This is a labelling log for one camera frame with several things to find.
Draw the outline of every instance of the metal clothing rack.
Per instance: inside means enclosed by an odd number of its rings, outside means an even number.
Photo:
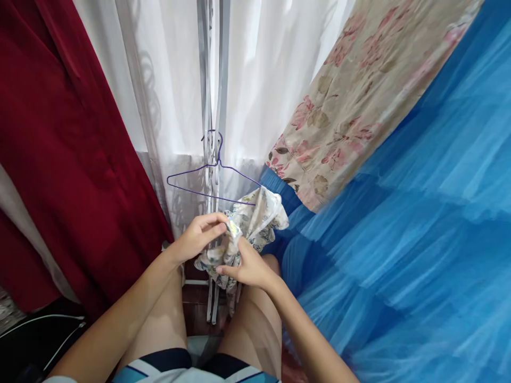
[[[215,126],[213,126],[211,113],[211,35],[213,28],[214,4],[218,3],[218,92]],[[227,107],[227,68],[229,58],[229,24],[230,24],[230,0],[197,0],[197,21],[199,26],[199,64],[201,71],[201,99],[202,99],[202,129],[204,133],[203,149],[206,163],[214,163],[218,152],[220,140],[218,134],[209,135],[208,131],[216,129],[225,136],[226,107]],[[217,166],[205,169],[206,194],[220,196],[222,187],[222,168]],[[216,198],[208,198],[206,214],[219,211],[219,201]],[[208,285],[208,310],[206,321],[211,324],[217,323],[218,297],[220,289],[209,277],[205,280],[185,280],[187,285]]]

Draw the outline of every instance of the wire hanger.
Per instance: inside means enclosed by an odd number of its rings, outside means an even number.
[[[208,130],[208,132],[213,132],[215,131],[215,129],[210,129]],[[252,182],[255,182],[256,184],[258,184],[259,186],[262,186],[260,183],[258,183],[257,181],[253,180],[252,178],[250,177],[247,177],[246,175],[242,174],[241,172],[239,172],[238,170],[234,169],[233,167],[231,166],[224,166],[224,164],[222,164],[222,159],[220,158],[220,151],[222,150],[222,145],[224,144],[224,138],[222,136],[222,133],[218,132],[218,134],[220,135],[220,147],[218,148],[218,154],[217,154],[217,163],[216,164],[206,164],[206,165],[203,165],[201,166],[200,168],[198,169],[195,169],[195,170],[188,170],[186,172],[182,172],[182,173],[177,173],[177,174],[173,174],[172,176],[168,176],[167,177],[167,184],[169,184],[170,186],[174,186],[175,188],[178,188],[178,189],[181,189],[181,190],[184,190],[186,192],[191,192],[191,193],[195,193],[195,194],[199,194],[199,195],[202,195],[204,197],[211,197],[211,198],[217,198],[217,199],[223,199],[224,201],[229,201],[229,202],[234,202],[234,203],[240,203],[240,204],[243,204],[243,205],[251,205],[251,206],[255,206],[255,204],[251,204],[251,203],[248,203],[248,202],[240,202],[240,201],[233,201],[232,199],[227,199],[227,198],[222,198],[222,197],[216,197],[216,196],[212,196],[212,195],[209,195],[209,194],[204,194],[204,193],[199,193],[198,191],[193,191],[193,190],[188,190],[188,189],[185,189],[185,188],[182,188],[182,187],[179,187],[177,185],[173,185],[169,182],[169,178],[171,177],[175,177],[175,176],[180,176],[182,174],[187,174],[187,173],[193,173],[193,172],[196,172],[196,171],[199,171],[199,170],[202,170],[208,166],[214,168],[216,167],[218,164],[220,164],[220,166],[224,169],[232,169],[234,170],[236,173],[238,173],[240,176],[243,176],[249,180],[251,180]]]

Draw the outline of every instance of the black object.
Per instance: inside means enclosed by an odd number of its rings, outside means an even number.
[[[50,314],[84,316],[83,321],[87,325],[75,331],[45,371],[44,367],[62,342],[82,321],[72,318],[43,318],[28,323],[0,338],[2,382],[38,383],[44,380],[69,347],[85,332],[90,322],[81,305],[65,298],[59,298],[37,313],[16,323],[13,328],[28,320]]]

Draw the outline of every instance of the white floral cloth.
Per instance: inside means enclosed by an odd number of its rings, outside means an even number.
[[[357,0],[266,164],[313,212],[393,132],[449,58],[482,0]]]
[[[218,286],[226,290],[231,315],[234,314],[240,290],[234,279],[218,275],[216,267],[239,266],[241,258],[238,240],[241,236],[244,236],[254,249],[261,252],[263,247],[275,240],[274,229],[283,230],[289,226],[281,196],[270,192],[264,186],[244,196],[240,202],[252,203],[255,206],[235,203],[232,212],[226,210],[229,225],[221,245],[207,250],[195,260],[197,269],[206,270]]]

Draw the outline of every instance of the dress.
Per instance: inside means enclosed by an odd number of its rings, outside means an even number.
[[[361,382],[511,381],[510,74],[511,3],[487,0],[329,206],[262,177],[290,217],[270,251]]]

